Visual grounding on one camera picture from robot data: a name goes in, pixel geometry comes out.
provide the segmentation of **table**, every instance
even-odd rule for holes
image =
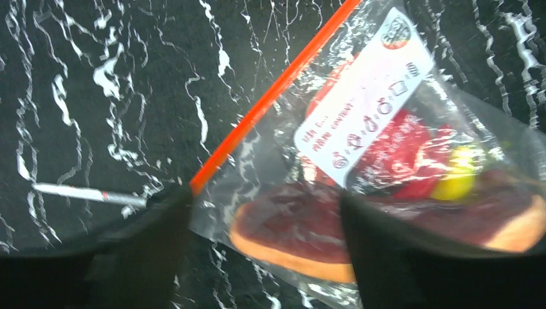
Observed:
[[[32,182],[153,194],[187,182],[338,0],[22,1],[0,6],[0,247],[56,246],[131,209]],[[446,80],[544,130],[546,4],[406,6]],[[326,308],[193,235],[173,308]]]

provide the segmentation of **pen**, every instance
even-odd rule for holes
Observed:
[[[90,201],[103,201],[105,203],[131,205],[135,207],[146,207],[147,199],[130,194],[117,192],[100,191],[91,188],[76,188],[68,185],[57,185],[51,183],[35,183],[32,187],[36,191],[48,194],[65,196],[67,198],[79,198]]]

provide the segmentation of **transparent plastic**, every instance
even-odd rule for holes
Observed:
[[[204,167],[214,176],[191,228],[334,308],[361,306],[340,190],[493,250],[527,250],[546,227],[544,137],[445,84],[404,12],[397,0],[347,0],[312,60],[295,61],[267,94],[280,95],[225,142],[236,146],[217,150],[226,161]],[[503,229],[530,210],[527,238]]]

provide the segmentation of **orange strip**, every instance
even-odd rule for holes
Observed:
[[[245,118],[229,133],[212,156],[190,181],[195,195],[199,194],[218,168],[226,161],[227,156],[237,148],[249,131],[269,110],[273,102],[293,83],[299,74],[309,65],[319,50],[328,42],[339,26],[345,22],[355,7],[362,0],[346,0],[315,37],[305,46],[291,65],[271,85],[266,93],[250,109]]]

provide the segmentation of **white label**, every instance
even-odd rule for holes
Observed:
[[[434,65],[413,23],[393,8],[379,31],[294,134],[296,147],[346,177]]]

